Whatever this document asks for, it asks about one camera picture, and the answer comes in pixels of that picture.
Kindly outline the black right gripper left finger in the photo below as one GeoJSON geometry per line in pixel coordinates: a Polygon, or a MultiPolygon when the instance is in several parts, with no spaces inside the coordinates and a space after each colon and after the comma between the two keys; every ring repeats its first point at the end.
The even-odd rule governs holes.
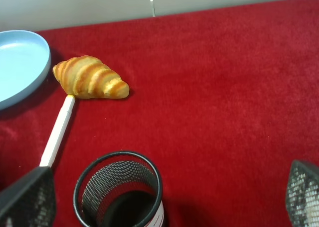
{"type": "Polygon", "coordinates": [[[0,193],[2,227],[51,227],[56,215],[53,172],[39,166],[0,193]]]}

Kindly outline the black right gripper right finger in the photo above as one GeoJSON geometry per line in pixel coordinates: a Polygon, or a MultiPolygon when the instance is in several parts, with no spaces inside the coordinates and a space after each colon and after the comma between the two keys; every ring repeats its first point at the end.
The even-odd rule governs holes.
{"type": "Polygon", "coordinates": [[[319,225],[319,168],[316,165],[300,160],[292,162],[286,210],[294,227],[319,225]]]}

